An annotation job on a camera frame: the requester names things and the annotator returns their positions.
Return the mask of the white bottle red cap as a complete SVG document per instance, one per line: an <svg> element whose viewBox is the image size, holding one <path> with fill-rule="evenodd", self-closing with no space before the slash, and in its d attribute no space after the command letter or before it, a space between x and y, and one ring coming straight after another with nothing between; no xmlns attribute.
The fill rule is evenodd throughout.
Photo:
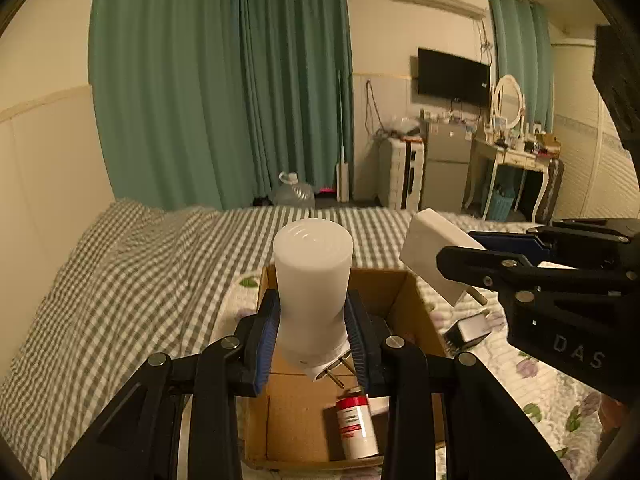
<svg viewBox="0 0 640 480"><path fill-rule="evenodd" d="M346 460L362 460L378 455L378 440L369 401L364 394L338 400L336 416Z"/></svg>

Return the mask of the blue laundry basket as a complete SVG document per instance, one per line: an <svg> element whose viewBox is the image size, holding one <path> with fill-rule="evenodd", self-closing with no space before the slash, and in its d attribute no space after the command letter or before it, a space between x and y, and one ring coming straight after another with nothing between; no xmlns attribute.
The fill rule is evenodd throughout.
<svg viewBox="0 0 640 480"><path fill-rule="evenodd" d="M495 222L506 222L515 200L513 188L495 188L491 194L487 219Z"/></svg>

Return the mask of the dark striped chair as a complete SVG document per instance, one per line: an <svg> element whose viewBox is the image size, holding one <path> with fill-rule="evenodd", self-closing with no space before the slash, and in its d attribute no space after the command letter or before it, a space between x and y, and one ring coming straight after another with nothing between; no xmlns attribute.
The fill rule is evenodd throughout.
<svg viewBox="0 0 640 480"><path fill-rule="evenodd" d="M561 159L551 159L548 166L548 183L544 196L538 206L536 221L539 223L549 223L558 202L560 188L564 174L564 162Z"/></svg>

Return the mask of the floral quilted bedspread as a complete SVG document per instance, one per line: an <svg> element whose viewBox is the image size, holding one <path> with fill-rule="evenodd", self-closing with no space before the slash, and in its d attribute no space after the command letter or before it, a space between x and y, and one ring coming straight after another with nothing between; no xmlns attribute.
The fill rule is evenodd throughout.
<svg viewBox="0 0 640 480"><path fill-rule="evenodd" d="M231 332L242 316L256 310L259 274L259 269L239 274L224 288L215 336L221 336L227 330ZM471 299L463 300L455 308L450 307L420 278L413 288L425 302L422 311L435 322L439 335L454 322L480 313L480 307L474 307ZM598 416L600 393L508 344L503 308L498 305L496 294L488 292L488 297L486 318L491 334L471 351L514 397L558 454L570 478L587 478L597 461L602 429Z"/></svg>

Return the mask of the white dressing table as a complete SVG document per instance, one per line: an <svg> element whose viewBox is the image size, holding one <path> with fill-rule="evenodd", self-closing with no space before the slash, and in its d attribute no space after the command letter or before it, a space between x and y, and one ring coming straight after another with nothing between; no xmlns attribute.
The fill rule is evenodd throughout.
<svg viewBox="0 0 640 480"><path fill-rule="evenodd" d="M471 208L477 185L480 184L480 177L483 175L483 169L485 167L487 167L489 171L489 180L487 183L485 206L480 210L480 216L483 220L488 218L490 204L497 182L505 184L508 188L513 188L514 191L516 191L513 208L518 210L526 177L529 174L539 174L541 181L532 213L530 214L530 221L534 222L542 199L544 198L544 193L547 191L550 182L550 164L551 159L547 156L518 151L513 148L500 148L498 145L489 144L480 139L474 139L468 171L468 187L465 192L463 208Z"/></svg>

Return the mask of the silver mini fridge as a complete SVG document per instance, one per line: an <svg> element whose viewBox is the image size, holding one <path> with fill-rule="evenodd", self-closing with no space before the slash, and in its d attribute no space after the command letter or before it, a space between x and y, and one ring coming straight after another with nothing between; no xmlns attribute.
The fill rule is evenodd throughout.
<svg viewBox="0 0 640 480"><path fill-rule="evenodd" d="M461 211L471 148L472 133L464 125L426 124L420 209Z"/></svg>

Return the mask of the brown cardboard box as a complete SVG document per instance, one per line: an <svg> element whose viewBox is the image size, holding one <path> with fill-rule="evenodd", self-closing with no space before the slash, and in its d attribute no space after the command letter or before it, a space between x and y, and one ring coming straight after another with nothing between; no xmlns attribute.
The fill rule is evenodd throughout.
<svg viewBox="0 0 640 480"><path fill-rule="evenodd" d="M349 287L369 313L426 354L446 354L414 274L405 270L354 269ZM329 379L314 382L273 355L262 393L243 402L242 459L248 466L277 471L347 470L380 466L382 456L346 460L335 403L342 390Z"/></svg>

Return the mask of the green checkered bed sheet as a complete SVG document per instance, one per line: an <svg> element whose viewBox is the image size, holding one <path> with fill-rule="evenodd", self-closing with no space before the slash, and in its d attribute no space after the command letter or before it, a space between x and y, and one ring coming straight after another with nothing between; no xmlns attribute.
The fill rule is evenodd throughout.
<svg viewBox="0 0 640 480"><path fill-rule="evenodd" d="M58 466L150 354L203 350L224 296L305 218L344 226L358 268L398 269L410 214L382 208L174 212L119 200L64 260L1 382L1 433L30 478Z"/></svg>

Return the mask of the white suitcase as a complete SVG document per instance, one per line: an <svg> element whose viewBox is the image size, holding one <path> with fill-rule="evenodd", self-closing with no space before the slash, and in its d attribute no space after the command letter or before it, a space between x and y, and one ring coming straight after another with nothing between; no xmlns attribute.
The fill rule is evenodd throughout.
<svg viewBox="0 0 640 480"><path fill-rule="evenodd" d="M378 200L383 207L419 210L424 168L420 136L389 136L378 146Z"/></svg>

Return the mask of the oval vanity mirror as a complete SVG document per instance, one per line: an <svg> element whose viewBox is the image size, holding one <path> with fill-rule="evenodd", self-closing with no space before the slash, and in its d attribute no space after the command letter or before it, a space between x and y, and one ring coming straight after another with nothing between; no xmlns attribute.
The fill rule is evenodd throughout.
<svg viewBox="0 0 640 480"><path fill-rule="evenodd" d="M502 76L491 97L491 119L503 130L516 128L525 115L525 96L516 78Z"/></svg>

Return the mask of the white mop pole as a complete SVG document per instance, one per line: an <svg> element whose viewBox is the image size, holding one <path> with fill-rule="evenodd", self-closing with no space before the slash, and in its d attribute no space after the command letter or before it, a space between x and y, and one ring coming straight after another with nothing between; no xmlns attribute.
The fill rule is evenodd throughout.
<svg viewBox="0 0 640 480"><path fill-rule="evenodd" d="M336 72L337 84L337 121L338 121L338 159L335 167L336 173L336 199L339 203L346 204L350 197L349 164L346 157L344 138L344 112L343 112L343 84L342 72Z"/></svg>

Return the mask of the green curtain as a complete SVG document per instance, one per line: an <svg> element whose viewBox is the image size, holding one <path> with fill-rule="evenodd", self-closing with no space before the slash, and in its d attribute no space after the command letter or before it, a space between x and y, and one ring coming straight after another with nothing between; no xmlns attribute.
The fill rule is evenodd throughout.
<svg viewBox="0 0 640 480"><path fill-rule="evenodd" d="M525 121L553 128L554 67L547 10L529 0L488 0L500 77L513 76L524 94Z"/></svg>
<svg viewBox="0 0 640 480"><path fill-rule="evenodd" d="M349 157L347 0L93 0L89 81L114 194L232 209L281 171L332 188L338 70Z"/></svg>

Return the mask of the clear water jug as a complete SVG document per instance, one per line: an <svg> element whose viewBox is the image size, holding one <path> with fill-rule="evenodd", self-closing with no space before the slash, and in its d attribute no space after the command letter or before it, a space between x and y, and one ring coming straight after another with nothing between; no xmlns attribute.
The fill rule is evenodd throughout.
<svg viewBox="0 0 640 480"><path fill-rule="evenodd" d="M281 171L278 178L280 184L271 199L274 206L314 209L316 200L310 184L299 180L296 172Z"/></svg>

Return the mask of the green curtain left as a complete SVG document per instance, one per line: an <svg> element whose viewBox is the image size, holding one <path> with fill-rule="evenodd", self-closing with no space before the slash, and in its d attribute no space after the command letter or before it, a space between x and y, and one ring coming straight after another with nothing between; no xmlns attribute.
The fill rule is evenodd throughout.
<svg viewBox="0 0 640 480"><path fill-rule="evenodd" d="M93 0L89 81L114 194L232 209L281 171L332 188L338 70L349 157L347 0Z"/></svg>

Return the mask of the black wall television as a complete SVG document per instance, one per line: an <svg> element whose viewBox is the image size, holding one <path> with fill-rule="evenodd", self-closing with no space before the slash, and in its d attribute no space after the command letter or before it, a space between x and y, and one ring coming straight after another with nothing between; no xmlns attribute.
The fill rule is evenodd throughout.
<svg viewBox="0 0 640 480"><path fill-rule="evenodd" d="M489 106L490 66L435 50L418 50L418 93Z"/></svg>

